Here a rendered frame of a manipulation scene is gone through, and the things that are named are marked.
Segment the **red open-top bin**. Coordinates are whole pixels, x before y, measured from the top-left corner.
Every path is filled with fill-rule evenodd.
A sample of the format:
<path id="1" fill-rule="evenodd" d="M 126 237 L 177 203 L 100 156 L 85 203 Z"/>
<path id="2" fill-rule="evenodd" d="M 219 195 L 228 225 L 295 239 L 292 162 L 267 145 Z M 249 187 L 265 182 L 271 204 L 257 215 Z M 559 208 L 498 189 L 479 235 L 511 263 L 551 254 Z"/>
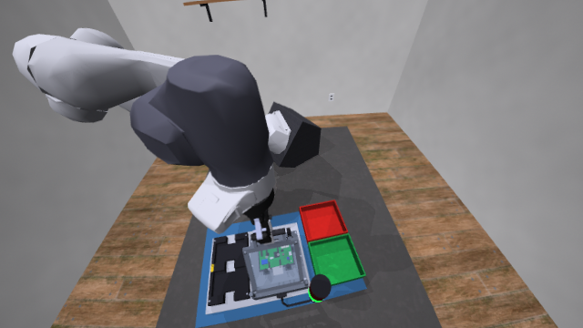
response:
<path id="1" fill-rule="evenodd" d="M 348 233 L 335 200 L 301 206 L 300 215 L 307 245 Z"/>

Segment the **green bin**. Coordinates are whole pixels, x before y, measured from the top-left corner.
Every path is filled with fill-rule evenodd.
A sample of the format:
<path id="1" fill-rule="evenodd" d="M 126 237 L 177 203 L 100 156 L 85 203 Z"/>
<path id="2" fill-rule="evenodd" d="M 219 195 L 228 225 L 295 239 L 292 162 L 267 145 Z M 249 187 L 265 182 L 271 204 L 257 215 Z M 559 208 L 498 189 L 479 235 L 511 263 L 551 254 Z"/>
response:
<path id="1" fill-rule="evenodd" d="M 366 276 L 349 233 L 308 242 L 308 249 L 314 275 L 327 276 L 332 286 Z"/>

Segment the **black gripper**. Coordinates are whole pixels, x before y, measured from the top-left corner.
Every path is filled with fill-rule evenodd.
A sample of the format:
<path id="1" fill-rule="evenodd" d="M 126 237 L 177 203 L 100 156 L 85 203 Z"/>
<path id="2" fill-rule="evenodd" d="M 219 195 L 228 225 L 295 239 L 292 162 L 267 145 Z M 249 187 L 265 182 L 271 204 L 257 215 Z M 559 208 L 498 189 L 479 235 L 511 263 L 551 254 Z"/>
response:
<path id="1" fill-rule="evenodd" d="M 259 244 L 272 244 L 274 239 L 271 231 L 273 230 L 271 226 L 272 216 L 268 214 L 268 208 L 274 200 L 274 189 L 272 189 L 271 194 L 262 200 L 261 202 L 254 204 L 251 208 L 246 210 L 243 215 L 248 216 L 251 220 L 251 224 L 255 225 L 256 230 L 253 230 L 252 239 L 257 241 Z M 258 241 L 259 240 L 259 241 Z"/>

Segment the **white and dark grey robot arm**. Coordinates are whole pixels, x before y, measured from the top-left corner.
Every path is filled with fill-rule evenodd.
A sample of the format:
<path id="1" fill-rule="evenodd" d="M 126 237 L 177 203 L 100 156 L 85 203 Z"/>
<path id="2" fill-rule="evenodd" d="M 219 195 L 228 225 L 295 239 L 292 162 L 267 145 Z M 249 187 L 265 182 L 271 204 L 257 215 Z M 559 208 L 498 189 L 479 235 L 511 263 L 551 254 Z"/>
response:
<path id="1" fill-rule="evenodd" d="M 188 208 L 218 234 L 271 194 L 271 152 L 286 149 L 291 130 L 280 111 L 265 116 L 245 64 L 220 55 L 183 60 L 130 51 L 90 28 L 70 38 L 28 36 L 13 51 L 19 72 L 56 113 L 94 123 L 120 106 L 159 159 L 207 166 L 210 173 Z"/>

